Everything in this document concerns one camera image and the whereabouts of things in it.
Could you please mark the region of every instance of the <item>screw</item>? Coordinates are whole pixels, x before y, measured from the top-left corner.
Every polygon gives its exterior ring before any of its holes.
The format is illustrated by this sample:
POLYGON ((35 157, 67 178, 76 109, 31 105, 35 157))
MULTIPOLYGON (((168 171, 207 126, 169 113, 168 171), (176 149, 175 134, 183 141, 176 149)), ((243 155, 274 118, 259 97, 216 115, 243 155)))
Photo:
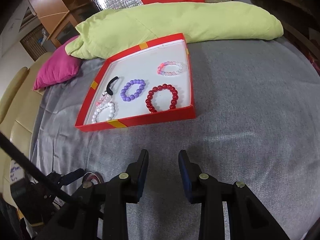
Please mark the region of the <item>screw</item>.
POLYGON ((201 174, 199 175, 199 178, 200 178, 200 179, 208 179, 208 178, 209 178, 209 175, 206 174, 206 173, 201 173, 201 174))
POLYGON ((119 175, 119 178, 120 179, 127 179, 129 177, 129 174, 128 173, 125 173, 125 172, 123 172, 123 173, 121 173, 120 175, 119 175))
POLYGON ((239 188, 242 188, 245 186, 245 183, 243 181, 237 181, 236 182, 236 186, 239 187, 239 188))
POLYGON ((84 188, 89 188, 92 186, 92 182, 91 181, 85 181, 83 184, 82 184, 82 187, 84 188))

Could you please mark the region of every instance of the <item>purple beaded bracelet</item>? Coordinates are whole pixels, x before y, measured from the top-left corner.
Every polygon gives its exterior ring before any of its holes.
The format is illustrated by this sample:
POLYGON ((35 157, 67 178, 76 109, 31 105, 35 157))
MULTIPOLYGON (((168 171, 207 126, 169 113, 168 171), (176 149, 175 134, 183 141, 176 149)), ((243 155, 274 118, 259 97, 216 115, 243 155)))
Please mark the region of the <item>purple beaded bracelet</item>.
POLYGON ((131 100, 134 100, 135 98, 139 97, 142 90, 144 90, 145 85, 146 85, 146 83, 144 82, 143 79, 130 80, 130 82, 128 82, 121 90, 120 96, 122 97, 122 100, 130 102, 131 100), (137 89, 137 92, 135 92, 133 95, 130 95, 129 97, 127 97, 125 93, 129 89, 129 87, 134 84, 140 84, 139 88, 137 89))

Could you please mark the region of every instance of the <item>red beaded bracelet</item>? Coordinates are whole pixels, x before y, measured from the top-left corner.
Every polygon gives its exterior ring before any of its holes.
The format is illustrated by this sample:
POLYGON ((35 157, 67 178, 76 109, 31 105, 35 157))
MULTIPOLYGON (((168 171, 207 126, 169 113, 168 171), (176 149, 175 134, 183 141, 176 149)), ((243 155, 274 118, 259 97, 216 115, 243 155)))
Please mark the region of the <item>red beaded bracelet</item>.
POLYGON ((158 112, 155 107, 152 105, 151 103, 151 99, 153 98, 153 94, 155 92, 161 91, 162 89, 168 89, 171 91, 172 93, 172 100, 171 100, 171 105, 170 105, 170 109, 175 109, 176 108, 176 104, 177 104, 177 100, 178 100, 178 91, 176 90, 175 87, 173 87, 172 85, 167 85, 167 84, 163 84, 162 86, 157 86, 154 87, 152 90, 149 91, 149 94, 147 96, 146 99, 146 104, 147 104, 147 108, 149 109, 150 112, 152 113, 156 113, 158 112))

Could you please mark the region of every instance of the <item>black hair tie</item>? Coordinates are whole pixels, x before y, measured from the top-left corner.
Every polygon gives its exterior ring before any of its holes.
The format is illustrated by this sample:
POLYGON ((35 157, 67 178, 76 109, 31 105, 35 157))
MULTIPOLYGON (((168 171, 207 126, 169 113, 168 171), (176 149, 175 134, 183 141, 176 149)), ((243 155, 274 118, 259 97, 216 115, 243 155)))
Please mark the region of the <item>black hair tie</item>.
POLYGON ((109 83, 108 83, 108 85, 107 85, 107 89, 106 89, 106 91, 105 92, 107 92, 109 95, 111 95, 111 96, 113 96, 113 92, 112 92, 112 90, 110 89, 110 86, 111 86, 111 84, 114 82, 114 81, 116 81, 117 79, 119 79, 119 77, 114 77, 113 79, 111 79, 110 81, 109 81, 109 83))

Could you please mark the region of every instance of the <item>light green pillow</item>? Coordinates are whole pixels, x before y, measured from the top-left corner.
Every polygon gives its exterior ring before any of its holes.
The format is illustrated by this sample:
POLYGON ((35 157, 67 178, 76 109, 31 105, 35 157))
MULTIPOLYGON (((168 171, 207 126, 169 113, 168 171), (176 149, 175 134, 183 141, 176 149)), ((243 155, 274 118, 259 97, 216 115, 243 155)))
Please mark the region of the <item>light green pillow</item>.
POLYGON ((262 39, 283 35, 280 21, 266 10, 242 2, 153 3, 101 11, 76 26, 80 36, 66 46, 68 55, 109 58, 155 38, 183 33, 187 43, 262 39))

